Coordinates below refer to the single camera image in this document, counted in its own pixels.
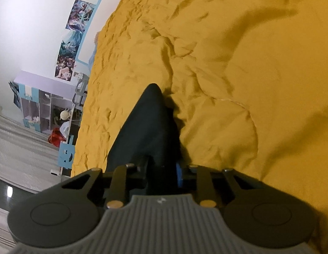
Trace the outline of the white curtain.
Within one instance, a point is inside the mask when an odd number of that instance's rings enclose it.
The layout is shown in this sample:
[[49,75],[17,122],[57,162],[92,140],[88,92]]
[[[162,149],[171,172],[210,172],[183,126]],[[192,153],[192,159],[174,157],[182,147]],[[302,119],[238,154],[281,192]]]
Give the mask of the white curtain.
[[58,150],[47,136],[0,115],[0,253],[15,245],[7,227],[10,209],[34,193],[61,182]]

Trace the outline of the yellow bed cover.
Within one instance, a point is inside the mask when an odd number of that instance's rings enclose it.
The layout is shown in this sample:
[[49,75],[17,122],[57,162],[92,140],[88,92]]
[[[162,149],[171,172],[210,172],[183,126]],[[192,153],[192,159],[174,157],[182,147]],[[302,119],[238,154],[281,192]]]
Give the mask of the yellow bed cover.
[[185,162],[308,202],[311,244],[328,253],[328,0],[121,0],[99,34],[73,175],[106,167],[151,83]]

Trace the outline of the blue smiley chair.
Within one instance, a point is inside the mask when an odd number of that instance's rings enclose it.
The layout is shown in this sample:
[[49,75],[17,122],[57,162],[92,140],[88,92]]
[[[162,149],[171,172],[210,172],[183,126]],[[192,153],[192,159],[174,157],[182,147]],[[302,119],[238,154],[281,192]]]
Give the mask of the blue smiley chair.
[[74,136],[69,137],[69,142],[61,142],[58,152],[58,165],[66,169],[72,169],[72,164],[75,155],[75,145],[73,145]]

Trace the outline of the red bag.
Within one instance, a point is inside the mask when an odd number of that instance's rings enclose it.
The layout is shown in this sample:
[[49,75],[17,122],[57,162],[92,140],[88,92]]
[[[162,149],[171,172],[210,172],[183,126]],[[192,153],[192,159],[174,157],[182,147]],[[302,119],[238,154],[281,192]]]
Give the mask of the red bag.
[[56,127],[52,130],[47,141],[55,147],[60,147],[61,142],[65,142],[66,138],[62,135],[59,128]]

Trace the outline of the dark desk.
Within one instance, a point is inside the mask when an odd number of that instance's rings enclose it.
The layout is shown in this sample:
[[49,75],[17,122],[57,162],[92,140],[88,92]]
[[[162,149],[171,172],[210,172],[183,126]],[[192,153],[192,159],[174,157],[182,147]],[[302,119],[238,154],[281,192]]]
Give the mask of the dark desk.
[[[78,80],[74,89],[74,96],[72,99],[73,105],[70,111],[71,117],[69,119],[69,127],[67,129],[68,136],[65,141],[65,143],[68,143],[69,137],[73,135],[74,136],[73,145],[76,145],[76,141],[78,138],[81,119],[83,116],[84,102],[87,97],[87,87],[88,87],[88,80],[89,80],[89,77],[84,73],[79,73],[76,75],[76,77],[78,78]],[[65,177],[70,177],[71,169],[60,167],[60,175]]]

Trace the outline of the black pants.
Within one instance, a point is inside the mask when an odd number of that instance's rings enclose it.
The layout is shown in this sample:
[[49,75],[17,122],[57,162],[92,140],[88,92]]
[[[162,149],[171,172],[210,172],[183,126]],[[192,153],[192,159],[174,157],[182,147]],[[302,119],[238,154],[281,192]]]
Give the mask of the black pants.
[[132,163],[145,174],[149,195],[179,190],[177,167],[182,163],[179,130],[161,89],[150,84],[141,94],[107,156],[106,171]]

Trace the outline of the anime posters on wall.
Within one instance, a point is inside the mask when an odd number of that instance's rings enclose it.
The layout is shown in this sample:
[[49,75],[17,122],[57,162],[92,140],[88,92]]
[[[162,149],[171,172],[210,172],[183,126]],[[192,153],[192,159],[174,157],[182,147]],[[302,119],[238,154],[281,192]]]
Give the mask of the anime posters on wall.
[[81,40],[95,7],[96,5],[90,2],[74,1],[59,47],[55,64],[55,78],[71,81]]

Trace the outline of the cream round helmet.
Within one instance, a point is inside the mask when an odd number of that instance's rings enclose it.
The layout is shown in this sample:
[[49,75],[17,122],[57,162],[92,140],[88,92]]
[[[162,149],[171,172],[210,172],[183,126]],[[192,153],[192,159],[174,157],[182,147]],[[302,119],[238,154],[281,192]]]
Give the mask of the cream round helmet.
[[68,119],[70,119],[71,114],[69,111],[63,110],[63,111],[61,111],[59,116],[60,116],[61,120],[68,120]]

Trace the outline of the blue white headboard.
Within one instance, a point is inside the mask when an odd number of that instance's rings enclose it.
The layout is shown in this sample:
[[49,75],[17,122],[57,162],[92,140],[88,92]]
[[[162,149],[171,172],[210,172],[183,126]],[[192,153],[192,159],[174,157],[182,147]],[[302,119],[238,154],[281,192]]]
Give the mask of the blue white headboard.
[[95,35],[101,31],[106,21],[116,10],[119,2],[120,0],[97,0],[76,54],[76,61],[78,63],[88,65],[89,59],[95,49],[95,44],[93,43]]

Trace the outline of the purple blue shelf unit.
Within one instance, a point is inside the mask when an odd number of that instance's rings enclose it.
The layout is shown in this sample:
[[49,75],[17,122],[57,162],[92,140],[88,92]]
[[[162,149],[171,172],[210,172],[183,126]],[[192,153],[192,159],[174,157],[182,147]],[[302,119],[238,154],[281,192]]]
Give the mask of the purple blue shelf unit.
[[21,71],[14,79],[19,88],[25,127],[50,134],[61,124],[60,112],[72,108],[74,86],[30,72]]

